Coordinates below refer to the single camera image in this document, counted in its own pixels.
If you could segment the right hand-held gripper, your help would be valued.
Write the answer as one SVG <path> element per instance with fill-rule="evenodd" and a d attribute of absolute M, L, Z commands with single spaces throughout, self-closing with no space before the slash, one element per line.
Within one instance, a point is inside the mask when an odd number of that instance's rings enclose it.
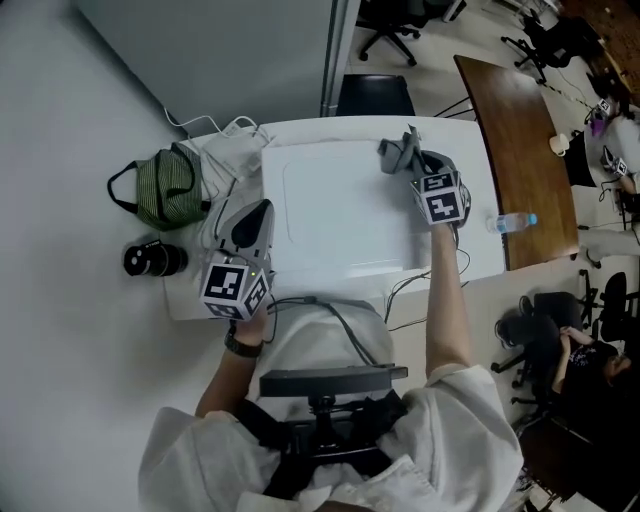
<path fill-rule="evenodd" d="M 453 224 L 463 226 L 471 211 L 471 194 L 447 156 L 433 151 L 414 149 L 410 168 L 414 176 L 410 187 L 415 203 L 430 226 Z"/>

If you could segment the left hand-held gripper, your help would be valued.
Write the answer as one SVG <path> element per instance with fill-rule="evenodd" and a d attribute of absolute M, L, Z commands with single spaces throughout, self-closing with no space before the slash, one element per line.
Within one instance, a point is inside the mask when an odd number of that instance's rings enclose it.
<path fill-rule="evenodd" d="M 201 280 L 200 301 L 213 318 L 251 320 L 270 293 L 274 222 L 274 206 L 263 199 L 243 207 L 223 224 L 221 246 L 211 251 Z"/>

